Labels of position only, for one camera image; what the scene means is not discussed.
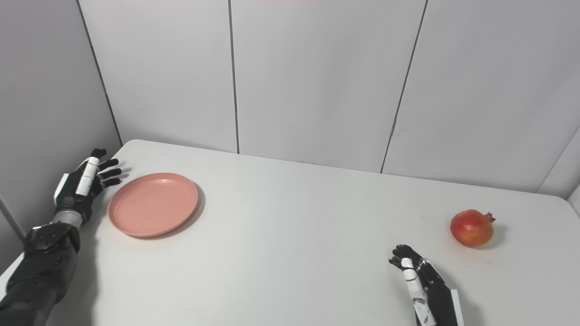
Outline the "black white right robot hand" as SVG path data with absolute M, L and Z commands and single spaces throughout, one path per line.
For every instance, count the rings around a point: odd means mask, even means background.
M 392 254 L 389 263 L 402 271 L 417 326 L 463 326 L 459 293 L 435 266 L 406 244 L 398 244 Z

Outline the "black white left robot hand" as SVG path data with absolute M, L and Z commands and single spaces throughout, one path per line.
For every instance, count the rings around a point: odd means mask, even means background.
M 102 160 L 106 149 L 93 149 L 91 155 L 72 173 L 65 173 L 54 192 L 53 223 L 79 228 L 92 216 L 94 200 L 108 187 L 121 183 L 123 173 L 117 158 Z

